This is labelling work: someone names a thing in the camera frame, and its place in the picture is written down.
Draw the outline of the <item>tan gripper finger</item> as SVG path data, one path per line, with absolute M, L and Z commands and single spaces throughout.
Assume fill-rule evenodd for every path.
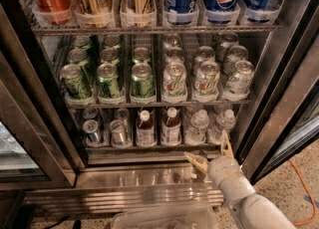
M 191 152 L 185 151 L 183 155 L 186 157 L 186 159 L 194 165 L 200 172 L 203 174 L 207 174 L 208 169 L 208 161 L 206 158 L 204 158 L 201 155 L 196 155 Z
M 222 140 L 223 140 L 223 143 L 221 145 L 221 153 L 223 155 L 233 157 L 232 146 L 229 141 L 228 133 L 226 132 L 225 129 L 222 131 Z

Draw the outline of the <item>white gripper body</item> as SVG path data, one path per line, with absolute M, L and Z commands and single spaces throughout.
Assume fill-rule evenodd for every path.
M 218 188 L 225 188 L 237 186 L 242 172 L 235 158 L 221 155 L 208 164 L 207 175 Z

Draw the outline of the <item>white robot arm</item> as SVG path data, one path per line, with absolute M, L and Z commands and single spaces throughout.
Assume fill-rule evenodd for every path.
M 185 152 L 186 159 L 221 191 L 238 229 L 297 229 L 269 199 L 258 194 L 233 157 L 228 135 L 222 132 L 226 150 L 208 161 Z

